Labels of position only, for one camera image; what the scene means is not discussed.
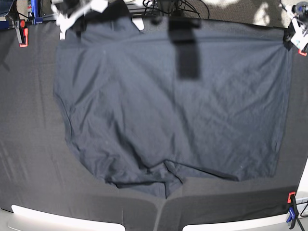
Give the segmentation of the dark navy t-shirt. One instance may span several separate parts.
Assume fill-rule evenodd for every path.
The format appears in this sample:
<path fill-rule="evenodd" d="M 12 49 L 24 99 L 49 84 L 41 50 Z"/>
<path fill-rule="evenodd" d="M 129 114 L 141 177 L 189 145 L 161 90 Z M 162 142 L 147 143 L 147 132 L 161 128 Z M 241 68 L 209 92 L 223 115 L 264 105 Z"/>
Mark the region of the dark navy t-shirt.
<path fill-rule="evenodd" d="M 273 177 L 292 57 L 279 35 L 199 21 L 141 32 L 119 0 L 58 44 L 66 143 L 95 178 L 157 197 L 188 177 Z"/>

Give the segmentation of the red black clamp right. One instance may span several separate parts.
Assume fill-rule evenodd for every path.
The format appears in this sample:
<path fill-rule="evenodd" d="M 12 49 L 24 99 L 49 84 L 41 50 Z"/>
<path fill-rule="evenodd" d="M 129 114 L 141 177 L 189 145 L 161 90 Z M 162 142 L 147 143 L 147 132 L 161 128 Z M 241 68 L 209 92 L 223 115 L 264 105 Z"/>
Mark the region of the red black clamp right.
<path fill-rule="evenodd" d="M 308 46 L 306 45 L 303 50 L 298 50 L 298 53 L 302 56 L 308 55 Z"/>

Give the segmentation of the red black clamp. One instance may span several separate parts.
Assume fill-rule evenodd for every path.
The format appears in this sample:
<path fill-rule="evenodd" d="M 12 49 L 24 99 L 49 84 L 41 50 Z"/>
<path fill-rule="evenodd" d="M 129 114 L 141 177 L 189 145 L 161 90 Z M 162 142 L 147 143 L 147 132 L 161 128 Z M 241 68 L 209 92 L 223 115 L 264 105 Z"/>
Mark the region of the red black clamp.
<path fill-rule="evenodd" d="M 28 28 L 25 20 L 17 20 L 14 22 L 14 28 L 17 35 L 17 40 L 21 48 L 28 46 Z"/>
<path fill-rule="evenodd" d="M 308 55 L 308 46 L 306 45 L 303 50 L 298 50 L 298 53 L 302 56 Z"/>

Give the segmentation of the blue clamp top left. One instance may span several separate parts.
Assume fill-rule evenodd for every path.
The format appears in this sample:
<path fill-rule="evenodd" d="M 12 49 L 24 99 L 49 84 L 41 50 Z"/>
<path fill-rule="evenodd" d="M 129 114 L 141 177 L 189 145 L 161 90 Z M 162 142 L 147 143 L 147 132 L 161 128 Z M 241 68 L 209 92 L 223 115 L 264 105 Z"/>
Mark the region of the blue clamp top left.
<path fill-rule="evenodd" d="M 27 15 L 34 25 L 43 23 L 42 4 L 42 0 L 27 1 Z"/>

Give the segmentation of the red black clamp left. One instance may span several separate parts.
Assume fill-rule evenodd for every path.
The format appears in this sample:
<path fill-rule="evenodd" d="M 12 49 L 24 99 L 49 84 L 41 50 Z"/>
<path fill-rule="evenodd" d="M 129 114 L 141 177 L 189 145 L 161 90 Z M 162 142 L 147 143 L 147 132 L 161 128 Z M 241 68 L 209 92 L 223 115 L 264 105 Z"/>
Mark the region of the red black clamp left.
<path fill-rule="evenodd" d="M 17 35 L 17 40 L 21 48 L 28 46 L 28 28 L 25 20 L 17 20 L 14 22 L 14 28 Z"/>

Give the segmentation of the black table cover cloth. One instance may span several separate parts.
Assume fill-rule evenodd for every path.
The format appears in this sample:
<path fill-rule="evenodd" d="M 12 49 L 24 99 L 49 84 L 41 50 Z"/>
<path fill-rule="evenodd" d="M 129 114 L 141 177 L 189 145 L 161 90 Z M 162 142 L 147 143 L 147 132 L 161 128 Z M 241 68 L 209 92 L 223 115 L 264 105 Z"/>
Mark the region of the black table cover cloth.
<path fill-rule="evenodd" d="M 29 28 L 21 48 L 0 33 L 0 206 L 18 205 L 128 231 L 180 231 L 187 225 L 264 218 L 287 212 L 287 197 L 308 194 L 308 59 L 293 54 L 286 129 L 273 178 L 242 182 L 189 178 L 167 199 L 95 179 L 72 155 L 52 86 L 59 28 Z"/>

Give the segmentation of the blue orange clamp bottom right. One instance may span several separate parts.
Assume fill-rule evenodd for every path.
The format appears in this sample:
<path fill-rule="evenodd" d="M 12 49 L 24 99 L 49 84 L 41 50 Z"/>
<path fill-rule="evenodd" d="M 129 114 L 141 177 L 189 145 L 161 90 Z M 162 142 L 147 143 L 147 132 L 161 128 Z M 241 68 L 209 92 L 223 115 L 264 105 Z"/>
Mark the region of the blue orange clamp bottom right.
<path fill-rule="evenodd" d="M 300 219 L 299 219 L 299 212 L 297 209 L 297 204 L 296 204 L 296 192 L 290 192 L 288 195 L 288 200 L 287 203 L 289 204 L 288 208 L 288 218 L 286 223 L 291 223 L 289 229 L 292 230 L 296 224 L 299 225 L 301 231 L 305 231 Z"/>

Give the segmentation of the white mount plate top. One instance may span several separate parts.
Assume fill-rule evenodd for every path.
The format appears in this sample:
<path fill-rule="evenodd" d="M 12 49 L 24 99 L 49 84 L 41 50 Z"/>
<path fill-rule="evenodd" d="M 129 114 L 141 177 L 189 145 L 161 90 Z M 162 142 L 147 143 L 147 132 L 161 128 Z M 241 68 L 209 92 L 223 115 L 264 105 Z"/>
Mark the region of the white mount plate top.
<path fill-rule="evenodd" d="M 139 31 L 143 31 L 145 26 L 142 18 L 132 18 L 132 22 Z"/>

